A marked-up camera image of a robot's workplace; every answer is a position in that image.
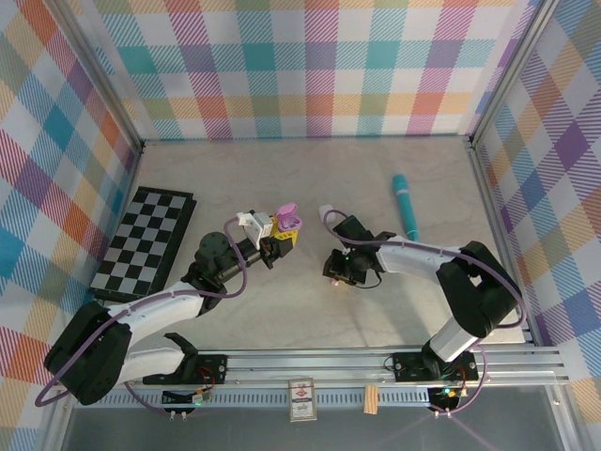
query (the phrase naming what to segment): teal marker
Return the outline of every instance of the teal marker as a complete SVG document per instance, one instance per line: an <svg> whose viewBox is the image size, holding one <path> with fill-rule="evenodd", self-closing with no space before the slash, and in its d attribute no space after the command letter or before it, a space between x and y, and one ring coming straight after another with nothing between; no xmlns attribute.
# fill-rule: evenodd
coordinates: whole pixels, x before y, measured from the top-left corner
<svg viewBox="0 0 601 451"><path fill-rule="evenodd" d="M401 210L401 219L403 220L403 227L405 228L407 237L412 241L419 241L420 232L417 228L415 215L413 214L413 207L409 198L409 185L405 176L401 174L394 176L393 190L398 201L398 208Z"/></svg>

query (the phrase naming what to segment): black and white checkered board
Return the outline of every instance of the black and white checkered board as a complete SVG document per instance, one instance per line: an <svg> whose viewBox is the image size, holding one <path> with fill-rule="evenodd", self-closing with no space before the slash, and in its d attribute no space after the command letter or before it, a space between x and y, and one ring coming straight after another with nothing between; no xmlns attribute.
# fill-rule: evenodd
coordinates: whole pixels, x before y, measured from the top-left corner
<svg viewBox="0 0 601 451"><path fill-rule="evenodd" d="M192 197L138 188L90 292L97 299L128 303L161 291L196 205Z"/></svg>

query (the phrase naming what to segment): wooden block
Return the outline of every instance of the wooden block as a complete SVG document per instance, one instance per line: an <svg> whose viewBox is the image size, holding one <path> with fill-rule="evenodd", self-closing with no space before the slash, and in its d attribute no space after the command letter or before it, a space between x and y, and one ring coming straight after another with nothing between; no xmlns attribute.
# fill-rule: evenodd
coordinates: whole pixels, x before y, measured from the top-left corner
<svg viewBox="0 0 601 451"><path fill-rule="evenodd" d="M363 406L363 413L369 413L371 415L378 414L378 394L379 388L377 386L365 386L365 405Z"/></svg>

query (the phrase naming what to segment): plaid wall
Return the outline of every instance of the plaid wall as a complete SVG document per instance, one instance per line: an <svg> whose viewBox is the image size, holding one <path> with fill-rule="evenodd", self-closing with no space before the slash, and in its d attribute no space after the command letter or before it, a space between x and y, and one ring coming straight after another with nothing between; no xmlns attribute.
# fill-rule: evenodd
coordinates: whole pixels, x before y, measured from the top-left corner
<svg viewBox="0 0 601 451"><path fill-rule="evenodd" d="M133 152L41 0L0 0L0 449L28 450L42 360L82 305Z"/></svg>
<svg viewBox="0 0 601 451"><path fill-rule="evenodd" d="M478 121L480 120L482 114L485 112L485 109L488 106L488 102L490 101L490 98L492 97L495 88L499 84L501 76L503 75L505 69L507 69L508 64L511 62L511 58L514 52L516 51L517 45L519 44L519 40L522 38L522 35L524 34L526 27L530 23L532 15L536 11L536 8L539 5L539 3L540 0L529 0L528 5L524 8L521 17L519 18L519 22L517 23L516 28L514 29L514 33L511 35L511 39L509 39L507 47L505 47L502 57L501 59L499 59L499 63L497 64L497 67L495 68L492 77L490 77L490 79L488 80L485 93L478 102L476 113L471 118L470 125L468 126L467 135L473 134L473 131L475 130L476 125L478 124Z"/></svg>
<svg viewBox="0 0 601 451"><path fill-rule="evenodd" d="M537 1L69 3L140 134L165 140L463 133Z"/></svg>
<svg viewBox="0 0 601 451"><path fill-rule="evenodd" d="M601 449L601 2L563 0L482 156L546 344Z"/></svg>

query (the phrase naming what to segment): beige floor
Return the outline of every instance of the beige floor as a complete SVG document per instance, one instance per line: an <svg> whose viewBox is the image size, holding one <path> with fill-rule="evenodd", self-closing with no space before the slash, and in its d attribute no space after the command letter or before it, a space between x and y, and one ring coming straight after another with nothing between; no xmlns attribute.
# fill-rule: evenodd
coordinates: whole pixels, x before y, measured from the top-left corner
<svg viewBox="0 0 601 451"><path fill-rule="evenodd" d="M406 175L422 241L494 247L460 138L387 138L190 143L149 146L138 184L194 193L198 201L168 285L186 272L200 239L238 211L274 212L296 202L297 248L207 315L169 328L201 349L363 347L423 344L449 318L440 288L387 274L378 289L335 288L321 276L340 244L319 222L323 204L356 214L378 233L402 232L392 177ZM239 278L228 290L239 287ZM492 342L521 342L519 330ZM150 337L143 347L162 343Z"/></svg>

